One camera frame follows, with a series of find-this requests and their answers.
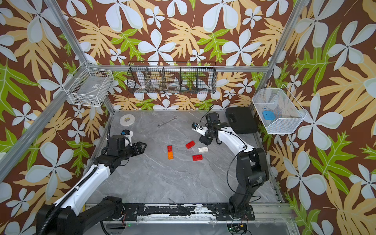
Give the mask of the white lego brick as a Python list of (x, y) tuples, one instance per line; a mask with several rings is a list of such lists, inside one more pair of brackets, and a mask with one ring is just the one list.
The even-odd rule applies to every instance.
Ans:
[(198, 148), (199, 153), (206, 153), (209, 151), (208, 147), (199, 147)]

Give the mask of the orange lego brick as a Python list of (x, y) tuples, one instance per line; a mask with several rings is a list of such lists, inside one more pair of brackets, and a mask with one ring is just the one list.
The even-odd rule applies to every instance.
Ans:
[(173, 152), (168, 152), (167, 156), (169, 160), (172, 160), (174, 158)]

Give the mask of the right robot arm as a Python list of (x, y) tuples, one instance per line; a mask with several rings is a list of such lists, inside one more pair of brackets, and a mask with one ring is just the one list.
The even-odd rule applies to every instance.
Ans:
[(251, 199), (259, 187), (269, 180), (266, 153), (262, 148), (255, 148), (239, 137), (225, 122), (208, 121), (202, 137), (208, 141), (216, 139), (218, 144), (225, 144), (233, 153), (230, 164), (236, 163), (237, 188), (231, 189), (228, 210), (232, 218), (249, 216), (253, 209)]

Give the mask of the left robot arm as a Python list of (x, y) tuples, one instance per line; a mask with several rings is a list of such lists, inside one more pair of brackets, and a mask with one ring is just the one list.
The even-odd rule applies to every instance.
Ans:
[(82, 211), (87, 200), (119, 166), (122, 161), (142, 155), (146, 143), (132, 143), (130, 135), (122, 132), (109, 137), (102, 154), (83, 178), (52, 205), (43, 206), (36, 215), (38, 235), (83, 235), (107, 218), (122, 219), (124, 206), (121, 198), (107, 196), (100, 203)]

